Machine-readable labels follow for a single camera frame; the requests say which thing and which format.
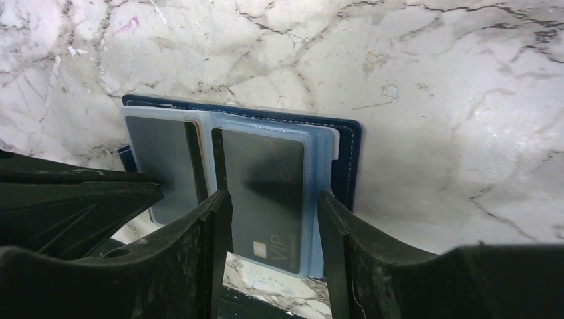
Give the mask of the black VIP card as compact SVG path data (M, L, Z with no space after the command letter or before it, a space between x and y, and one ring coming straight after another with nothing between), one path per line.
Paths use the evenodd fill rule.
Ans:
M217 186L233 205L234 253L279 270L301 270L301 142L214 128Z

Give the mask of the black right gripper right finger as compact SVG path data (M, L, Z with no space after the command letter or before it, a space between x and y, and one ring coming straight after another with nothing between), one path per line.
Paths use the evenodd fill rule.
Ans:
M333 318L562 318L563 245L463 245L434 254L319 196Z

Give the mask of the plain black card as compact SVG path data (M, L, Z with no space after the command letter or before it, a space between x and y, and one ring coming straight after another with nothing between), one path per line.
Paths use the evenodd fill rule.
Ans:
M164 198L150 209L167 225L208 197L198 125L191 121L125 117L138 170L155 177Z

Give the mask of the gold credit card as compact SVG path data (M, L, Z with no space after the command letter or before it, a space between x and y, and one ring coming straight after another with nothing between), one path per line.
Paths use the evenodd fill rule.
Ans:
M207 147L207 140L206 140L206 133L204 132L204 128L201 123L194 122L196 130L198 131L198 145L200 148L200 157L202 163L202 179L205 185L205 192L199 196L200 203L208 198L210 194L210 177L209 177L209 164L208 164L208 147Z

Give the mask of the blue leather card holder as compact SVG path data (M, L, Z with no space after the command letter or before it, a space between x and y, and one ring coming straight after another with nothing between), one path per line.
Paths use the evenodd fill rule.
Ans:
M352 119L127 94L127 171L156 177L160 226L209 195L231 195L234 253L301 278L325 277L321 192L354 207L363 129Z

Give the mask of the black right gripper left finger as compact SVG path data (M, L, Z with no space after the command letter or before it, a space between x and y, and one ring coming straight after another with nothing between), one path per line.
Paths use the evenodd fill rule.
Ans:
M63 261L1 248L2 318L216 318L232 202L217 191L186 216L106 253Z

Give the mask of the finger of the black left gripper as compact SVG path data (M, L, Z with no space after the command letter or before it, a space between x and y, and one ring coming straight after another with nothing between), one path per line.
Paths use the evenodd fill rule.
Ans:
M155 183L2 183L1 245L80 259L163 197Z
M93 169L1 150L1 182L25 184L158 183L143 173Z

